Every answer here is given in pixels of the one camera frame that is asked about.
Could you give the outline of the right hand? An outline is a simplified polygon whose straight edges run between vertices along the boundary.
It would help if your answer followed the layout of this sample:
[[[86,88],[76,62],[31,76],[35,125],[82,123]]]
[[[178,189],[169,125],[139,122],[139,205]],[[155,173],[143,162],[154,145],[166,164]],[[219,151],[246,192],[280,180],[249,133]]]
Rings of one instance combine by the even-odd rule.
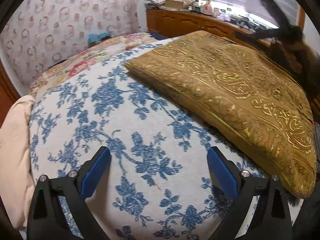
[[[319,79],[319,54],[304,41],[283,43],[292,70],[305,81]]]

